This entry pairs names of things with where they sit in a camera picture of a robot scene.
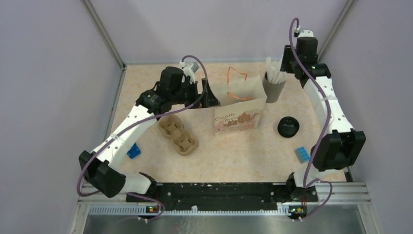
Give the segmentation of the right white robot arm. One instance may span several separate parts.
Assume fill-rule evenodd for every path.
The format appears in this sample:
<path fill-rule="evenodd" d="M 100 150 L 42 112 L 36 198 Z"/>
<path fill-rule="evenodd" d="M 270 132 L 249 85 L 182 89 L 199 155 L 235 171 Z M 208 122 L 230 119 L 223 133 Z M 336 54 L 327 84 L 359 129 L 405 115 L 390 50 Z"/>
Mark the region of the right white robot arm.
<path fill-rule="evenodd" d="M 363 131 L 357 131 L 347 120 L 333 89 L 329 68 L 318 62 L 318 40 L 314 36 L 299 36 L 295 48 L 286 45 L 282 72 L 294 74 L 310 98 L 321 127 L 321 137 L 311 148 L 306 168 L 292 173 L 286 186 L 286 196 L 298 201 L 305 189 L 317 180 L 353 166 L 366 141 Z"/>

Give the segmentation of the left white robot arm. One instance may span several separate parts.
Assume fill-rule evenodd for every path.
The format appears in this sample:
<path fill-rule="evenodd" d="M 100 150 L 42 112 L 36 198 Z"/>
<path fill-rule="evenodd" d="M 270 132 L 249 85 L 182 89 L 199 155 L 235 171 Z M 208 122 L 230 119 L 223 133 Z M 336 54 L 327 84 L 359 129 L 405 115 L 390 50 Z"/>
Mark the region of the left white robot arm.
<path fill-rule="evenodd" d="M 210 89 L 207 78 L 202 79 L 202 92 L 198 93 L 194 71 L 188 66 L 168 66 L 153 88 L 143 92 L 121 125 L 104 142 L 91 152 L 83 151 L 79 157 L 81 180 L 85 180 L 102 193 L 112 198 L 121 192 L 137 193 L 144 201 L 156 196 L 154 180 L 143 173 L 125 175 L 117 169 L 141 135 L 157 121 L 172 111 L 173 105 L 184 109 L 209 108 L 220 105 Z"/>

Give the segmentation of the beige paper takeout bag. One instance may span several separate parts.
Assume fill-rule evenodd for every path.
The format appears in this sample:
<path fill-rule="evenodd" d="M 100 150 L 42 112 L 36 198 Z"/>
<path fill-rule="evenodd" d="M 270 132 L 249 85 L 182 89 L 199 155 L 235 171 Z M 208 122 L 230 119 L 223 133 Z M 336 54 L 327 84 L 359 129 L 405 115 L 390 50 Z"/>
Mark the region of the beige paper takeout bag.
<path fill-rule="evenodd" d="M 211 90 L 220 102 L 212 116 L 215 136 L 258 127 L 267 99 L 260 76 L 229 67 L 226 81 Z"/>

